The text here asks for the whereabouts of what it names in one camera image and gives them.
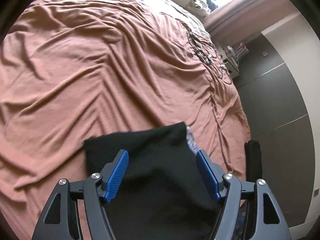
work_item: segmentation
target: wall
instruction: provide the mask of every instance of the wall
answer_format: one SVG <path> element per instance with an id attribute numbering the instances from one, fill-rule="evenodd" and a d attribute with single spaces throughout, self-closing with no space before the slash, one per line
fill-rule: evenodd
<path id="1" fill-rule="evenodd" d="M 305 222 L 313 193 L 315 155 L 308 112 L 286 62 L 271 43 L 261 34 L 247 48 L 234 84 L 252 139 L 260 142 L 263 178 L 288 226 L 294 227 Z"/>
<path id="2" fill-rule="evenodd" d="M 320 41 L 298 12 L 264 30 L 263 35 L 281 55 L 304 99 L 314 139 L 315 177 L 305 178 L 320 188 Z M 320 195 L 312 197 L 305 223 L 290 231 L 294 239 L 308 232 L 320 213 Z"/>

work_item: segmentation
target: wrinkled fabric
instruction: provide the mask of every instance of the wrinkled fabric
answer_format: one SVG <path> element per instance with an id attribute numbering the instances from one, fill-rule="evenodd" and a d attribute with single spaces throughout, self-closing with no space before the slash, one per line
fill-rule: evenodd
<path id="1" fill-rule="evenodd" d="M 213 68 L 201 63 L 187 31 L 136 0 L 35 0 L 22 13 L 0 47 L 0 210 L 20 240 L 59 179 L 87 177 L 90 137 L 184 121 L 245 179 L 239 95 L 219 78 L 219 55 Z M 80 216 L 88 239 L 82 204 Z"/>

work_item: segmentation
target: pink cloth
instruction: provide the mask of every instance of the pink cloth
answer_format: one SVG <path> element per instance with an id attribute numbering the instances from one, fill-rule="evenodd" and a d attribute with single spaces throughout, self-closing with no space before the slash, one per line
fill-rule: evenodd
<path id="1" fill-rule="evenodd" d="M 193 54 L 187 28 L 135 0 L 35 0 L 22 13 L 0 47 L 0 209 L 20 240 L 59 179 L 87 177 L 91 136 L 185 121 L 245 179 L 239 95 L 219 57 L 209 68 Z M 80 216 L 87 240 L 82 204 Z"/>

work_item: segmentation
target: silver screw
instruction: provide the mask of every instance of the silver screw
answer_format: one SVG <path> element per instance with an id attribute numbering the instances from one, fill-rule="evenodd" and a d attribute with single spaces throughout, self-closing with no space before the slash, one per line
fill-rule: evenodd
<path id="1" fill-rule="evenodd" d="M 59 185 L 64 185 L 67 183 L 67 180 L 66 179 L 60 179 L 59 180 Z"/>
<path id="2" fill-rule="evenodd" d="M 93 178 L 93 179 L 98 179 L 98 178 L 100 178 L 100 173 L 96 172 L 96 173 L 92 174 L 92 175 L 91 175 L 91 178 Z"/>
<path id="3" fill-rule="evenodd" d="M 225 177 L 226 179 L 233 179 L 233 175 L 232 175 L 231 173 L 226 173 L 226 174 L 224 174 L 224 177 Z"/>
<path id="4" fill-rule="evenodd" d="M 258 183 L 263 186 L 266 184 L 266 181 L 264 179 L 258 179 Z"/>

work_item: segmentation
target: white wall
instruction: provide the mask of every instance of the white wall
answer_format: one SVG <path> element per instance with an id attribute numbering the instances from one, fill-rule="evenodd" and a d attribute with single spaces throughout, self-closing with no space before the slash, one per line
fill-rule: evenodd
<path id="1" fill-rule="evenodd" d="M 286 63 L 305 102 L 315 146 L 315 190 L 320 188 L 320 41 L 299 12 L 280 20 L 264 30 L 262 34 Z M 305 223 L 290 228 L 292 239 L 305 236 L 319 214 L 320 194 L 312 197 Z"/>

